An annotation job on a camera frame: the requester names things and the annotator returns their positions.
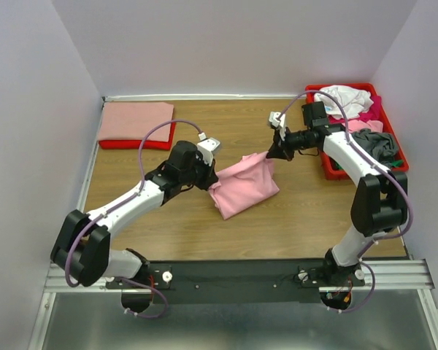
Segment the light pink t-shirt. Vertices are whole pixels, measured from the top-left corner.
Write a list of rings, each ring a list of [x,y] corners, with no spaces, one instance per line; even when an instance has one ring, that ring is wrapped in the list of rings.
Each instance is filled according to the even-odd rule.
[[[253,153],[217,172],[218,181],[208,193],[224,220],[278,194],[273,180],[274,162],[267,152]]]

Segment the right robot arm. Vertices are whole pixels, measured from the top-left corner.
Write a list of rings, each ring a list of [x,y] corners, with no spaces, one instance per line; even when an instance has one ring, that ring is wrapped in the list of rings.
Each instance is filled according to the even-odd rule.
[[[350,209],[351,226],[343,239],[327,251],[321,267],[308,271],[319,287],[341,286],[360,268],[364,253],[408,218],[407,176],[390,171],[359,146],[342,124],[332,124],[321,102],[302,107],[305,129],[292,132],[285,114],[272,112],[269,159],[290,161],[295,152],[316,148],[335,160],[356,186]]]

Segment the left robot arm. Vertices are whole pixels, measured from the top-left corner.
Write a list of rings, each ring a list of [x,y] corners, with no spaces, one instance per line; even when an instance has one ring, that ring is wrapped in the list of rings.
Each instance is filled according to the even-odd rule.
[[[139,253],[112,249],[113,238],[139,217],[162,207],[191,187],[208,190],[218,181],[215,155],[220,142],[179,141],[169,157],[128,192],[98,209],[71,211],[62,224],[50,259],[64,270],[70,287],[93,285],[100,278],[122,278],[132,288],[147,280],[147,260]]]

